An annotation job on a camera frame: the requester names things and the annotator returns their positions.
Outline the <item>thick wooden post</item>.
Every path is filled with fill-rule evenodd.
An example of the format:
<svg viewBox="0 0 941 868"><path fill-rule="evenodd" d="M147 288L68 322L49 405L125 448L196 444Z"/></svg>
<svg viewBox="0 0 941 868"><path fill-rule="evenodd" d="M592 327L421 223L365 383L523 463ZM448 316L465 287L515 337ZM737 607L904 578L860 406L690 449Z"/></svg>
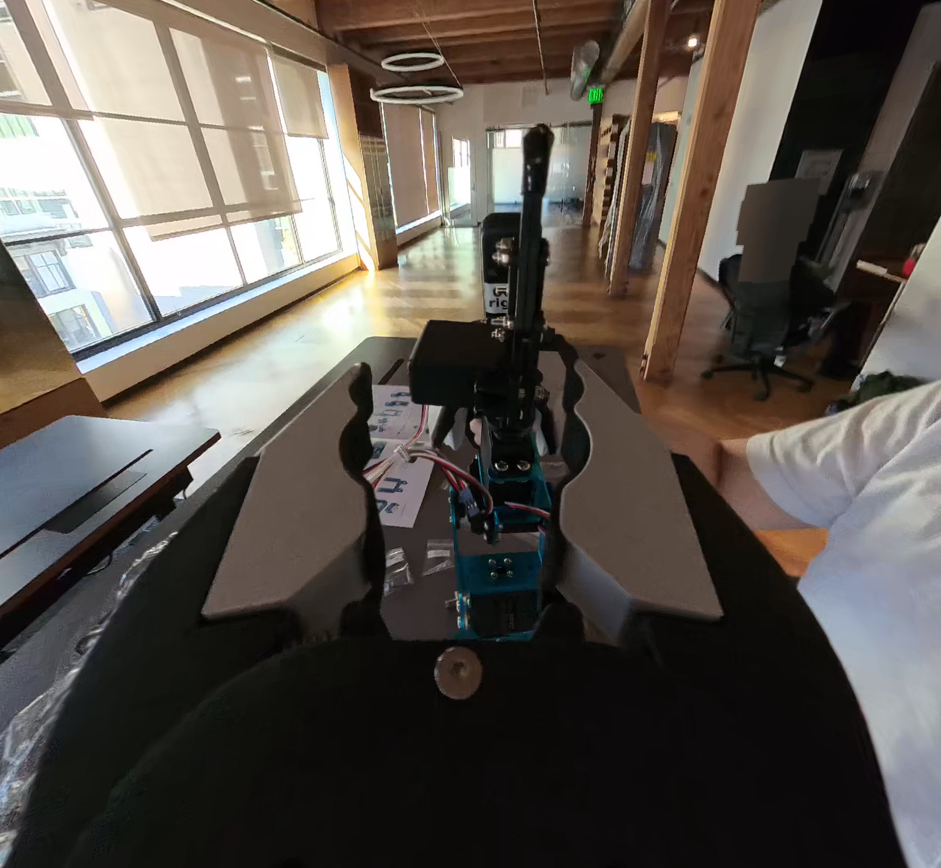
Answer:
<svg viewBox="0 0 941 868"><path fill-rule="evenodd" d="M715 0L690 136L644 345L645 381L673 377L693 281L762 0Z"/></svg>

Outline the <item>white instruction booklet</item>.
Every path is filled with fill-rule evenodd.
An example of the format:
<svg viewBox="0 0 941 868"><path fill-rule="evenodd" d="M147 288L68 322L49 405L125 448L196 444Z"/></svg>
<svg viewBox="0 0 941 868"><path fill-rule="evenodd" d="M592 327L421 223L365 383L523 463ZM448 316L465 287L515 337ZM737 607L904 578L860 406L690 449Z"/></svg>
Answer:
<svg viewBox="0 0 941 868"><path fill-rule="evenodd" d="M435 469L424 458L433 451L433 407L415 404L405 385L373 385L371 394L371 458L363 473L383 526L410 529Z"/></svg>

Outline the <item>dark grey office chair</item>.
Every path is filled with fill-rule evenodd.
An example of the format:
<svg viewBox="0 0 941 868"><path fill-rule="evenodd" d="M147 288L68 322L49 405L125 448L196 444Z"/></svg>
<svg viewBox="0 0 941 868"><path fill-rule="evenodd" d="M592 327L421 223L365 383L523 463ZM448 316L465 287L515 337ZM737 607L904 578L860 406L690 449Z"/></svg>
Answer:
<svg viewBox="0 0 941 868"><path fill-rule="evenodd" d="M774 376L796 383L801 393L811 391L815 379L786 364L835 334L845 324L851 303L838 299L803 259L780 281L742 280L742 264L743 255L735 254L719 265L717 284L728 305L722 325L724 349L712 357L701 379L747 372L759 386L755 398L761 402L770 398Z"/></svg>

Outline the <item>person's right forearm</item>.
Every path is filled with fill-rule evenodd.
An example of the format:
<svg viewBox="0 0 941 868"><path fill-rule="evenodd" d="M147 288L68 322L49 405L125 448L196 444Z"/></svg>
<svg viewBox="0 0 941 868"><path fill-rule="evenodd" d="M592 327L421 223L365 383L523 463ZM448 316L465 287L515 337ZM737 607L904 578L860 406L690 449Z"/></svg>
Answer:
<svg viewBox="0 0 941 868"><path fill-rule="evenodd" d="M744 438L717 444L715 486L752 531L810 530L812 525L786 513L761 487L747 460Z"/></svg>

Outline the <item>blue grey neighbour desk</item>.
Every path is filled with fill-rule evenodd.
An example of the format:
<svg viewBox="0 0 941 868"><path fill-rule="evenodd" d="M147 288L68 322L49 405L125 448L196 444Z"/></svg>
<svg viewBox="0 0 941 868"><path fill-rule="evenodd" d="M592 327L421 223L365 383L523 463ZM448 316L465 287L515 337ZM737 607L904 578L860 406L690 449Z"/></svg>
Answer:
<svg viewBox="0 0 941 868"><path fill-rule="evenodd" d="M1 616L14 625L192 481L218 431L68 415L2 451Z"/></svg>

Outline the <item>blue toy robot arm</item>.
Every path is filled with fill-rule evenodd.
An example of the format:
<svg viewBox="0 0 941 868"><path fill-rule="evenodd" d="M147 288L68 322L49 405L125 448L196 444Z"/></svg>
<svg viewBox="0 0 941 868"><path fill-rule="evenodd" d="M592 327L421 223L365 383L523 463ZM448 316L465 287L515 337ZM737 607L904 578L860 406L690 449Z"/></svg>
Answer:
<svg viewBox="0 0 941 868"><path fill-rule="evenodd" d="M467 470L424 453L451 485L457 628L466 639L531 637L545 599L540 576L555 491L542 463L549 454L535 448L535 412L551 411L539 360L553 338L542 306L549 262L542 210L553 143L543 123L522 138L508 314L429 321L408 361L416 404L468 408L468 430L479 426Z"/></svg>

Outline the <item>dark green bag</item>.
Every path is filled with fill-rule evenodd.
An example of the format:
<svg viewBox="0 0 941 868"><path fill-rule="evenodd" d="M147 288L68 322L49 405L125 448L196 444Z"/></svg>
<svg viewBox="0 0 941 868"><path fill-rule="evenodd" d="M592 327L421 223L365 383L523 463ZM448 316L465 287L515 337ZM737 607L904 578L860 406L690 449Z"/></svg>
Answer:
<svg viewBox="0 0 941 868"><path fill-rule="evenodd" d="M897 375L891 371L864 375L854 392L856 405L898 394L924 384L924 380L909 375Z"/></svg>

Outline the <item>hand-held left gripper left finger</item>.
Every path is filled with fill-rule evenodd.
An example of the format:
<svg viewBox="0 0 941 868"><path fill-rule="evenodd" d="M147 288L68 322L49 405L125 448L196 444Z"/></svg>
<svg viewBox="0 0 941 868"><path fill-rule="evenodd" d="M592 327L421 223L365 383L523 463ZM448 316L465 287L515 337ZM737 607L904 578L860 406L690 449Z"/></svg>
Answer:
<svg viewBox="0 0 941 868"><path fill-rule="evenodd" d="M371 459L371 368L348 368L259 451L202 608L206 619L285 610L377 619L385 553Z"/></svg>

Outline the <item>person in white shirt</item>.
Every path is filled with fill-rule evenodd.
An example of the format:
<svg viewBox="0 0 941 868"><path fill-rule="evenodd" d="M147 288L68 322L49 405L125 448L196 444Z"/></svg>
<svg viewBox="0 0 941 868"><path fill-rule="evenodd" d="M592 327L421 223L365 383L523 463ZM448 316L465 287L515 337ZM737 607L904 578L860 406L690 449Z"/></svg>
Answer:
<svg viewBox="0 0 941 868"><path fill-rule="evenodd" d="M798 590L865 716L909 866L940 862L940 384L758 434L778 509L828 531Z"/></svg>

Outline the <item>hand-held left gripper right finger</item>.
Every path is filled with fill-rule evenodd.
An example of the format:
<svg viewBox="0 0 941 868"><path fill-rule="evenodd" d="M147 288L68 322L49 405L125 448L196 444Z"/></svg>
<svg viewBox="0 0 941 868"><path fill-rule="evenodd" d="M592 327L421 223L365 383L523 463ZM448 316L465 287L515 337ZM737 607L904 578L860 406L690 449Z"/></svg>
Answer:
<svg viewBox="0 0 941 868"><path fill-rule="evenodd" d="M673 457L641 414L559 342L569 474L550 518L550 583L605 637L642 614L723 617Z"/></svg>

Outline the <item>crumpled clear plastic wrap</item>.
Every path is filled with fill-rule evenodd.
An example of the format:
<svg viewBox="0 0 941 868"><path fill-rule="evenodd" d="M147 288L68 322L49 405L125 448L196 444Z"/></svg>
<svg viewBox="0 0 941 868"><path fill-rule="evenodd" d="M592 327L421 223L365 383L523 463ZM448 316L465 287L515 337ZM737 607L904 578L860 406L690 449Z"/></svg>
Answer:
<svg viewBox="0 0 941 868"><path fill-rule="evenodd" d="M123 545L14 641L2 663L2 771L28 753L117 606L176 535L152 531Z"/></svg>

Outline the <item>row of beige roller blinds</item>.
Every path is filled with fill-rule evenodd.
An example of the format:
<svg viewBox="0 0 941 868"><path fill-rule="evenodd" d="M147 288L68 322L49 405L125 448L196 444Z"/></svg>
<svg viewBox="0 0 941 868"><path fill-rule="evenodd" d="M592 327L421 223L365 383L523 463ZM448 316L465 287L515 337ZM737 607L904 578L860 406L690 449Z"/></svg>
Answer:
<svg viewBox="0 0 941 868"><path fill-rule="evenodd" d="M302 152L335 142L350 242L371 241L365 186L330 133L328 66L173 0L8 0L29 71L17 101L74 121L116 219L152 242L302 216Z"/></svg>

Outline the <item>slim wooden post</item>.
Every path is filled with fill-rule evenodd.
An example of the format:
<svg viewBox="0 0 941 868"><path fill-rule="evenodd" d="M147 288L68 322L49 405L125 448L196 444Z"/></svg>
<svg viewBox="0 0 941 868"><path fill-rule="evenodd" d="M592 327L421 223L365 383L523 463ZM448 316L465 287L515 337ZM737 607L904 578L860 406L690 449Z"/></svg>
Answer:
<svg viewBox="0 0 941 868"><path fill-rule="evenodd" d="M648 0L629 140L622 168L618 218L607 294L626 295L629 254L641 195L642 175L664 50L665 30L672 0Z"/></svg>

